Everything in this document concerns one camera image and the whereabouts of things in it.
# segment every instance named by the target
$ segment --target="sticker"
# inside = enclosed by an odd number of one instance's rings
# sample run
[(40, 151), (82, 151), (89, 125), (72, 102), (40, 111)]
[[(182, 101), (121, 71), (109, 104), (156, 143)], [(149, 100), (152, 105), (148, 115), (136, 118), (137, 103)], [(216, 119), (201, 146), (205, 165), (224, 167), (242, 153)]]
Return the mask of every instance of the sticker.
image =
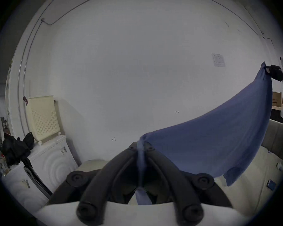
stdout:
[(214, 65), (217, 67), (225, 67), (224, 59), (222, 55), (213, 54)]

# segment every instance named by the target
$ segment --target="blue cloth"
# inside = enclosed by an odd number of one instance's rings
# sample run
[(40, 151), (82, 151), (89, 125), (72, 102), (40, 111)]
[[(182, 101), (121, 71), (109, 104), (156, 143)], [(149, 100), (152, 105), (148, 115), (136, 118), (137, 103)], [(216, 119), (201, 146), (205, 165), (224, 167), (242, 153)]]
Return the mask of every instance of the blue cloth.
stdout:
[[(221, 106), (196, 119), (144, 134), (138, 145), (150, 143), (181, 171), (214, 178), (223, 175), (230, 186), (255, 157), (267, 130), (272, 81), (265, 66), (262, 63), (255, 80)], [(138, 167), (143, 171), (144, 160), (138, 161)]]

